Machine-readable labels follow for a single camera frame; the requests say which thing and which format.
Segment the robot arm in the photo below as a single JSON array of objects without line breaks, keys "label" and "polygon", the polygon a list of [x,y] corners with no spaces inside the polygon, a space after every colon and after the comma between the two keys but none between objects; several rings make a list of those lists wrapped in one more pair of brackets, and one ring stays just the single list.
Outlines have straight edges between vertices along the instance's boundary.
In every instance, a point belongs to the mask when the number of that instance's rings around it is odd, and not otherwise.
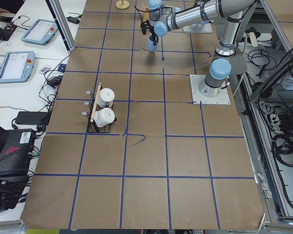
[{"label": "robot arm", "polygon": [[212,98],[218,95],[224,79],[231,72],[230,58],[235,54],[235,41],[243,16],[255,2],[256,0],[195,0],[193,7],[181,11],[173,6],[162,5],[161,0],[149,0],[149,20],[141,23],[141,29],[143,34],[146,34],[146,29],[150,30],[150,39],[156,46],[158,36],[163,37],[171,30],[216,17],[226,17],[227,23],[215,49],[209,73],[199,85],[199,91]]},{"label": "robot arm", "polygon": [[192,8],[178,11],[175,7],[162,5],[161,0],[149,0],[149,27],[163,37],[167,32],[216,17],[235,16],[254,4],[254,0],[201,0]]}]

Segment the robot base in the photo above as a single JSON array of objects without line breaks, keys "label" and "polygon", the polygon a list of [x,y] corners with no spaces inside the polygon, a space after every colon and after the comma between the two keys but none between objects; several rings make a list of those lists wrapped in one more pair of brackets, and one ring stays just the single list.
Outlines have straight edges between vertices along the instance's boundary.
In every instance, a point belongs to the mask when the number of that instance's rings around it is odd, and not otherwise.
[{"label": "robot base", "polygon": [[190,75],[192,99],[194,104],[215,104],[215,105],[230,105],[230,99],[227,89],[220,89],[219,95],[216,97],[207,97],[199,91],[199,85],[204,82],[205,75]]},{"label": "robot base", "polygon": [[195,23],[195,24],[183,27],[183,30],[184,30],[184,33],[202,33],[202,34],[213,33],[210,23],[206,23],[206,24]]}]

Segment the wooden handle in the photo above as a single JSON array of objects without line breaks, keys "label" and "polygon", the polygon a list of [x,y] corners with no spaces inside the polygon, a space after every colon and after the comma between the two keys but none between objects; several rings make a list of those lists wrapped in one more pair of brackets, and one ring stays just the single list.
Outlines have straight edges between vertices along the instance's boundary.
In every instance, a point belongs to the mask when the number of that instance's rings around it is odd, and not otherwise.
[{"label": "wooden handle", "polygon": [[90,122],[91,123],[93,123],[93,121],[94,121],[94,114],[96,113],[96,108],[97,108],[97,104],[98,104],[99,94],[100,94],[100,91],[101,91],[101,86],[102,86],[102,83],[100,82],[98,84],[96,97],[94,99],[94,103],[93,103],[93,107],[92,107],[92,113],[91,113],[91,118],[90,118]]}]

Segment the brown paper surface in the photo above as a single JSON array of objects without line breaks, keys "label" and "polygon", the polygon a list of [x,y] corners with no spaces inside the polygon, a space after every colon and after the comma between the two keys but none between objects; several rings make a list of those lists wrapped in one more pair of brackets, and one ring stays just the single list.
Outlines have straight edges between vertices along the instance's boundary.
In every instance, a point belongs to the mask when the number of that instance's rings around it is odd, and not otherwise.
[{"label": "brown paper surface", "polygon": [[[257,229],[263,211],[232,95],[231,105],[192,103],[189,75],[208,72],[215,31],[179,29],[149,52],[129,2],[86,3],[84,48],[69,58],[22,218],[31,228]],[[109,134],[87,133],[81,115],[98,82],[115,92]]]},{"label": "brown paper surface", "polygon": [[38,176],[30,186],[21,218],[29,229],[66,229],[74,199],[76,177]]},{"label": "brown paper surface", "polygon": [[293,0],[289,0],[286,4],[278,0],[268,0],[274,16],[278,21],[293,22]]}]

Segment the white table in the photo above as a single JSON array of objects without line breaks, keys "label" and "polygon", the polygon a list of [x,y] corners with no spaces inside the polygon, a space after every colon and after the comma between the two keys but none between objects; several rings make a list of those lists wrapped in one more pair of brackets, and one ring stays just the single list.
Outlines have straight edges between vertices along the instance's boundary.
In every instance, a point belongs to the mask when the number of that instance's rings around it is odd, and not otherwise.
[{"label": "white table", "polygon": [[[0,66],[3,62],[3,57],[0,57]],[[38,111],[45,102],[39,98],[38,92],[41,85],[44,83],[44,76],[38,71],[46,64],[54,68],[61,60],[55,59],[39,59],[35,60],[35,66],[32,75],[27,82],[24,83],[8,83],[0,84],[0,106],[11,106],[22,108],[28,111]],[[53,72],[52,76],[62,75],[60,72]],[[4,129],[12,129],[11,120],[15,118],[20,110],[11,108],[0,108],[0,126]],[[34,126],[24,126],[21,128],[34,128]],[[42,137],[35,140],[35,146],[39,147],[42,143]],[[32,159],[30,162],[30,170],[35,170],[38,159]],[[17,204],[16,208],[0,213],[0,221],[13,221],[21,217],[25,203]]]},{"label": "white table", "polygon": [[[69,14],[69,12],[82,13],[86,0],[60,0],[60,3],[66,17],[76,17],[77,15]],[[14,19],[21,15],[30,18],[24,25],[32,25],[37,19],[53,20],[45,0],[27,0]],[[21,26],[26,19],[26,17],[21,17],[15,21],[15,24]],[[68,26],[73,38],[75,38],[78,25],[68,22]],[[68,55],[59,31],[56,32],[47,45],[36,45],[21,41],[24,33],[24,29],[17,28],[9,41],[2,41],[0,43],[0,55],[5,55],[6,52],[11,51],[34,51],[36,57],[41,59],[63,59]]]}]

